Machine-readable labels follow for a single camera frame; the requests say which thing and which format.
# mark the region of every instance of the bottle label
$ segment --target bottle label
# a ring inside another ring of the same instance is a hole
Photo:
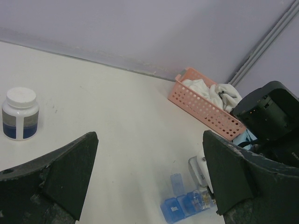
[[[9,138],[16,138],[16,118],[4,112],[2,109],[3,132]]]
[[[29,117],[24,117],[24,127],[30,127],[36,125],[38,121],[38,112]]]
[[[27,139],[36,133],[37,121],[38,121],[38,112],[29,117],[24,117],[23,139]]]

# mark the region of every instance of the black device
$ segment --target black device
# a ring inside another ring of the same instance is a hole
[[[299,100],[283,84],[251,92],[231,113],[257,137],[255,153],[299,168]]]
[[[226,224],[298,224],[299,168],[205,131],[203,148],[218,214]]]
[[[0,224],[75,224],[98,147],[90,132],[32,161],[0,172]]]

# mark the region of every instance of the white bottle cap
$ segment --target white bottle cap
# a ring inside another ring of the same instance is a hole
[[[15,87],[7,92],[6,101],[16,108],[28,108],[36,102],[36,93],[28,88]]]

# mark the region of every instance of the pink plastic basket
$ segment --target pink plastic basket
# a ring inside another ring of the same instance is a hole
[[[176,83],[168,96],[171,102],[228,140],[233,140],[246,130],[239,120],[182,84],[185,79],[203,79],[208,87],[217,84],[195,69],[186,68],[176,77]]]

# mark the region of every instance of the white cloth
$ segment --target white cloth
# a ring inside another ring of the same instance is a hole
[[[218,84],[215,92],[221,95],[223,101],[223,110],[230,113],[242,100],[239,92],[231,84]]]
[[[202,79],[185,79],[182,83],[228,113],[242,100],[231,84],[212,85],[209,88]]]

